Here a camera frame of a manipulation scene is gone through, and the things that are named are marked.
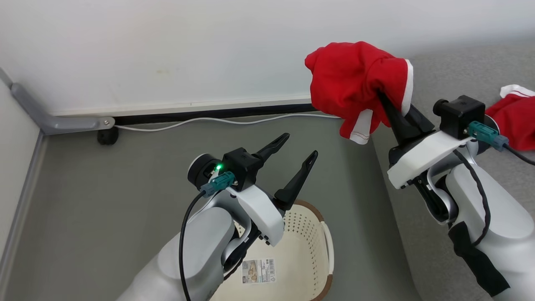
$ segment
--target gray couch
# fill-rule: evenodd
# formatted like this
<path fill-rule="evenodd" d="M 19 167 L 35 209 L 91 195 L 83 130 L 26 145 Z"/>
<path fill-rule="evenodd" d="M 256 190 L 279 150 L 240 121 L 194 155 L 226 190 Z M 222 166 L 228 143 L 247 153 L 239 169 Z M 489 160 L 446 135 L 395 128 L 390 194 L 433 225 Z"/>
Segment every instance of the gray couch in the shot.
<path fill-rule="evenodd" d="M 414 66 L 412 104 L 435 125 L 432 107 L 440 98 L 465 94 L 490 106 L 500 99 L 500 88 L 518 84 L 535 91 L 535 42 L 472 47 L 434 52 L 410 59 Z M 438 225 L 411 186 L 396 190 L 388 181 L 388 150 L 397 145 L 392 131 L 381 126 L 373 143 L 388 187 L 403 247 L 415 286 L 423 301 L 492 300 L 464 261 L 453 252 L 447 227 Z M 535 159 L 535 152 L 526 153 Z M 476 158 L 535 219 L 535 168 L 508 152 L 487 150 Z"/>

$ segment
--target teal connector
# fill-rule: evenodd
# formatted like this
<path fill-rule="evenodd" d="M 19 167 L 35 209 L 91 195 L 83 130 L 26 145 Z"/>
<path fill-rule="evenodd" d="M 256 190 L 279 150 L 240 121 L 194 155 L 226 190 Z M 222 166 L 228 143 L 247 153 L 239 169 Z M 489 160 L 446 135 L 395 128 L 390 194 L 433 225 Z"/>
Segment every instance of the teal connector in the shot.
<path fill-rule="evenodd" d="M 509 144 L 507 137 L 500 135 L 497 130 L 477 121 L 472 121 L 468 125 L 468 135 L 476 138 L 478 141 L 489 144 L 499 151 L 503 151 L 503 146 Z"/>
<path fill-rule="evenodd" d="M 232 183 L 234 183 L 235 179 L 236 177 L 234 176 L 234 174 L 230 171 L 227 171 L 224 174 L 213 178 L 208 183 L 202 185 L 201 191 L 206 191 L 206 193 L 204 194 L 205 198 L 211 197 L 216 192 L 232 186 Z"/>

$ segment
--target barcode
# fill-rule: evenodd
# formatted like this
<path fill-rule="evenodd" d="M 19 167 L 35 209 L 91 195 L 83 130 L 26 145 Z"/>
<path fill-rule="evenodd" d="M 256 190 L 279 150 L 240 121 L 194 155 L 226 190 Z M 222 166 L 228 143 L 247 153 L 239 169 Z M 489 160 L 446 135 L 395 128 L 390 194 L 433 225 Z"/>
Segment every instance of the barcode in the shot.
<path fill-rule="evenodd" d="M 269 259 L 268 263 L 269 263 L 269 273 L 274 275 L 275 274 L 275 260 Z"/>

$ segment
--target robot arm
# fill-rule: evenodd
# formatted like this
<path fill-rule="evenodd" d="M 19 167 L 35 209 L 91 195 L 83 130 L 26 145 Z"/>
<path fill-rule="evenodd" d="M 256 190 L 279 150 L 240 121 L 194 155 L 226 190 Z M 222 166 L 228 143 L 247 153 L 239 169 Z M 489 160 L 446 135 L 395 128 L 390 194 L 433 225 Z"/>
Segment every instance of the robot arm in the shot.
<path fill-rule="evenodd" d="M 226 279 L 225 273 L 229 276 L 239 267 L 256 239 L 272 246 L 282 239 L 282 217 L 291 209 L 318 156 L 317 151 L 312 152 L 286 187 L 271 196 L 255 185 L 256 174 L 288 138 L 285 133 L 255 154 L 238 148 L 222 160 L 203 154 L 191 164 L 188 180 L 198 190 L 226 175 L 233 177 L 231 185 L 214 191 L 215 195 L 187 223 L 183 268 L 191 300 L 209 300 Z M 245 229 L 243 235 L 238 234 L 234 221 Z M 180 235 L 137 274 L 118 301 L 186 300 L 179 273 Z"/>
<path fill-rule="evenodd" d="M 494 300 L 535 300 L 533 219 L 477 166 L 476 155 L 489 145 L 474 140 L 464 130 L 473 121 L 497 129 L 484 115 L 484 104 L 467 96 L 451 103 L 437 102 L 433 112 L 441 117 L 441 131 L 434 131 L 414 107 L 403 117 L 385 95 L 380 96 L 399 143 L 389 153 L 391 183 L 397 189 L 416 186 L 433 218 L 449 226 L 455 253 L 464 259 L 479 285 Z M 488 210 L 467 165 L 483 188 Z M 436 179 L 445 171 L 449 173 Z"/>

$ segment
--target basket label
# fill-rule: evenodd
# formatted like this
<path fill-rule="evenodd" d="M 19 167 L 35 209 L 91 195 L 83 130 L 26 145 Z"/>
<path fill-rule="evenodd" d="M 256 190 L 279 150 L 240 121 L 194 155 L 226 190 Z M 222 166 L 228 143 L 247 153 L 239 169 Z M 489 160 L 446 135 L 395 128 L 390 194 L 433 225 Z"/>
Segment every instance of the basket label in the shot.
<path fill-rule="evenodd" d="M 273 283 L 275 275 L 275 260 L 273 258 L 244 260 L 241 264 L 241 278 L 243 284 Z"/>

